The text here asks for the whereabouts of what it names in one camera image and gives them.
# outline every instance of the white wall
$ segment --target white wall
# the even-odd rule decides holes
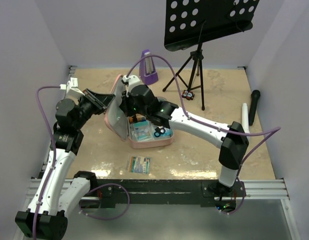
[[[263,129],[277,178],[284,178],[303,240],[309,240],[309,0],[285,0],[247,68],[261,91]]]
[[[0,239],[12,239],[31,176],[47,153],[36,89],[66,79],[60,54],[34,0],[0,0]],[[53,119],[58,90],[43,93]]]
[[[150,49],[180,67],[194,49],[164,48],[165,0],[35,1],[60,52],[72,65],[130,67],[144,49]],[[251,30],[205,43],[205,66],[246,66],[283,1],[261,0]],[[157,66],[166,67],[162,61]]]

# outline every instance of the metal frame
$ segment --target metal frame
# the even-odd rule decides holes
[[[64,184],[61,189],[61,194],[63,194],[71,185],[71,182],[73,179],[66,179],[64,181]],[[154,184],[157,183],[173,183],[174,181],[178,181],[179,183],[182,183],[182,181],[186,182],[206,182],[206,181],[212,181],[212,180],[137,180],[137,179],[98,179],[98,184],[99,183],[104,183],[104,182],[113,182],[113,181],[119,181],[124,183],[125,182],[133,182],[136,184],[141,184],[144,182],[153,182]],[[22,210],[25,211],[35,196],[37,189],[40,185],[41,179],[31,179],[27,193],[26,193],[26,198],[25,202],[23,205]],[[290,207],[290,201],[289,201],[289,195],[287,192],[286,184],[283,179],[279,180],[243,180],[245,189],[246,189],[246,198],[245,200],[263,200],[263,201],[268,201],[268,200],[281,200],[282,208],[284,211],[284,215],[287,221],[287,225],[291,234],[292,240],[300,240],[300,235],[297,229],[296,221],[294,218],[294,215],[292,213],[291,207]],[[157,194],[154,194],[153,192],[149,193],[149,195],[154,196]],[[85,196],[82,198],[82,200],[85,201],[95,201],[98,198],[95,196]],[[19,228],[17,228],[15,235],[14,235],[14,240],[26,240],[26,237],[24,234],[21,232]]]

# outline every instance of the red object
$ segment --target red object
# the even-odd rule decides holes
[[[182,97],[187,100],[193,100],[195,94],[192,91],[184,90],[182,93]]]
[[[103,194],[101,193],[100,190],[98,190],[97,193],[98,193],[98,198],[99,198],[99,200],[101,200],[101,199],[103,198]]]

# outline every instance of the tan floor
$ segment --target tan floor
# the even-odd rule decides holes
[[[89,88],[97,93],[109,93],[118,74],[126,74],[127,69],[77,69],[80,89]],[[190,69],[181,76],[188,81]],[[162,88],[171,79],[169,69],[158,69],[159,81],[149,87],[157,97],[180,105],[176,84],[173,82],[166,92]],[[194,92],[193,101],[185,100],[186,109],[207,119],[231,124],[241,122],[242,103],[250,102],[250,87],[242,69],[204,69],[205,111],[201,110],[200,89]],[[251,133],[261,131],[258,116]],[[174,142],[169,146],[132,149],[111,132],[104,123],[103,115],[94,115],[82,128],[84,139],[79,153],[73,162],[68,178],[77,171],[95,172],[98,178],[109,179],[215,179],[219,176],[221,165],[218,161],[219,149],[210,143],[188,133],[175,131]],[[250,139],[249,149],[262,137]],[[126,169],[129,155],[151,157],[150,174],[129,173]],[[240,174],[241,179],[274,179],[266,145],[262,145],[246,161]]]

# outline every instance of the pink case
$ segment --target pink case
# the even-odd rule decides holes
[[[116,133],[121,140],[129,141],[130,146],[133,149],[147,149],[147,148],[155,148],[162,147],[166,145],[172,144],[174,140],[174,131],[171,130],[171,137],[162,139],[162,140],[153,140],[153,141],[145,141],[139,142],[134,141],[130,137],[130,127],[129,120],[125,116],[124,112],[121,111],[119,105],[121,104],[121,93],[126,89],[125,85],[121,82],[122,75],[118,75],[114,85],[111,89],[112,94],[115,94],[115,99],[112,101],[110,106],[105,112],[104,122],[105,125],[114,133]]]

